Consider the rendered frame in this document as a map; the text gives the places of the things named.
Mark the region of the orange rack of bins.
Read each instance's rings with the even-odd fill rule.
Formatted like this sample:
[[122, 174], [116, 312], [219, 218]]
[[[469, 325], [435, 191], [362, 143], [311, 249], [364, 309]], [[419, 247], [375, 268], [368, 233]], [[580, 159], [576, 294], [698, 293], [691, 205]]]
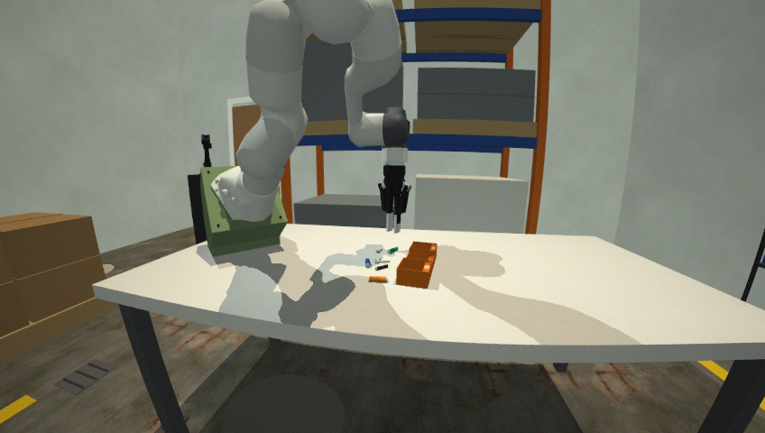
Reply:
[[435, 243], [413, 241], [408, 255], [402, 258], [396, 269], [396, 284], [427, 289], [437, 257], [437, 246]]

